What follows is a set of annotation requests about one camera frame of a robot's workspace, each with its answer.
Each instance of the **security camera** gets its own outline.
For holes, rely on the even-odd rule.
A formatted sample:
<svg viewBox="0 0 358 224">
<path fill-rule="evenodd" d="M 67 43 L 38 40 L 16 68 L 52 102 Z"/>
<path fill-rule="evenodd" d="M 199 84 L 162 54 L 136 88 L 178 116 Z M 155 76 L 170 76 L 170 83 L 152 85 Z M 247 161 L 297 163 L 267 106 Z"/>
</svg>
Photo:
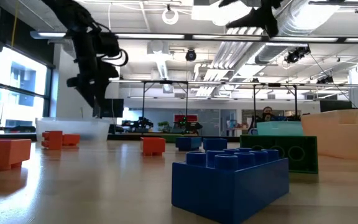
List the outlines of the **security camera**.
<svg viewBox="0 0 358 224">
<path fill-rule="evenodd" d="M 187 53 L 186 53 L 186 61 L 192 62 L 192 61 L 196 60 L 196 58 L 197 58 L 197 54 L 194 51 L 194 49 L 188 49 Z"/>
</svg>

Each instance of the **ceiling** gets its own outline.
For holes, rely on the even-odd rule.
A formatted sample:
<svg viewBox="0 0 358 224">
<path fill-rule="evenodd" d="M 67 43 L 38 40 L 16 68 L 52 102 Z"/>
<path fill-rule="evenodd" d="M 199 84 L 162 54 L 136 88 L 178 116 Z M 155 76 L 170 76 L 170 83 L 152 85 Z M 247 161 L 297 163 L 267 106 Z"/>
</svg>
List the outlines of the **ceiling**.
<svg viewBox="0 0 358 224">
<path fill-rule="evenodd" d="M 53 12 L 41 0 L 19 0 L 19 2 L 19 19 L 28 23 L 34 29 L 39 31 L 65 31 Z M 96 21 L 106 26 L 109 26 L 108 11 L 110 10 L 110 26 L 113 32 L 197 34 L 224 34 L 227 32 L 224 26 L 217 26 L 212 21 L 191 19 L 192 0 L 181 1 L 181 6 L 172 4 L 173 9 L 182 11 L 179 12 L 179 20 L 174 25 L 168 25 L 162 20 L 162 12 L 166 8 L 163 4 L 150 5 L 147 2 L 141 4 L 132 1 L 130 4 L 82 3 L 82 5 L 92 13 Z M 0 0 L 0 6 L 14 13 L 15 1 Z M 341 8 L 323 25 L 315 29 L 311 35 L 358 36 L 358 14 L 354 13 L 355 8 Z M 223 44 L 220 42 L 168 41 L 168 45 L 169 51 L 173 53 L 172 60 L 166 62 L 168 70 L 182 70 L 193 73 L 196 63 L 211 63 Z M 147 57 L 147 41 L 120 40 L 120 47 L 129 53 L 129 63 L 121 69 L 124 78 L 145 78 L 150 75 L 150 71 L 157 71 L 156 63 Z M 195 62 L 186 62 L 185 60 L 185 54 L 189 48 L 195 49 L 197 53 Z M 262 73 L 257 73 L 256 76 L 260 82 L 284 82 L 287 80 L 309 82 L 310 76 L 319 74 L 321 69 L 333 68 L 335 82 L 343 83 L 347 81 L 347 68 L 358 62 L 358 45 L 311 44 L 310 49 L 321 68 L 310 56 L 301 59 L 296 64 L 287 65 L 286 62 L 283 62 L 285 52 L 276 57 L 269 66 L 261 70 Z M 244 52 L 244 56 L 247 56 L 247 54 L 249 55 L 251 52 L 249 50 Z"/>
</svg>

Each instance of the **blue lego brick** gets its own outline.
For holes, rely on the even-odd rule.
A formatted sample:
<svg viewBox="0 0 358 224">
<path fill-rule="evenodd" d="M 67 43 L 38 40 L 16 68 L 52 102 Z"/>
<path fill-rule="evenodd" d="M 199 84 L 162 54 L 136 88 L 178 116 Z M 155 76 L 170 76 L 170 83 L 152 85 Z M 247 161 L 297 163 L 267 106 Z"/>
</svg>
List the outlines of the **blue lego brick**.
<svg viewBox="0 0 358 224">
<path fill-rule="evenodd" d="M 227 149 L 227 139 L 221 138 L 204 138 L 203 147 L 207 150 L 223 150 Z"/>
<path fill-rule="evenodd" d="M 172 164 L 173 206 L 237 224 L 289 192 L 287 158 L 252 165 L 253 153 L 216 151 L 215 166 L 210 168 L 208 153 L 188 152 L 186 162 Z"/>
<path fill-rule="evenodd" d="M 176 147 L 179 151 L 194 151 L 201 147 L 201 138 L 177 137 Z"/>
</svg>

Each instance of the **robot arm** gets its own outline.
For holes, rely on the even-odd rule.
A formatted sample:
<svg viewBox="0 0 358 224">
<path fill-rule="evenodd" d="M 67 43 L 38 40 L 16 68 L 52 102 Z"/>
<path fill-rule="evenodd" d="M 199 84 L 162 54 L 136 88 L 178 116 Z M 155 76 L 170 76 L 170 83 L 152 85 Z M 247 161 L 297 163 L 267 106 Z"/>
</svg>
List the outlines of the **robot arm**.
<svg viewBox="0 0 358 224">
<path fill-rule="evenodd" d="M 109 78 L 116 78 L 119 74 L 114 66 L 102 61 L 102 58 L 125 55 L 125 62 L 119 66 L 125 65 L 128 61 L 126 52 L 119 48 L 117 36 L 111 31 L 101 33 L 101 27 L 105 26 L 97 23 L 90 12 L 74 0 L 42 0 L 42 2 L 67 28 L 66 36 L 73 41 L 75 62 L 78 63 L 80 74 L 69 78 L 67 86 L 75 87 L 92 108 L 95 106 L 95 99 L 96 103 L 103 107 Z"/>
</svg>

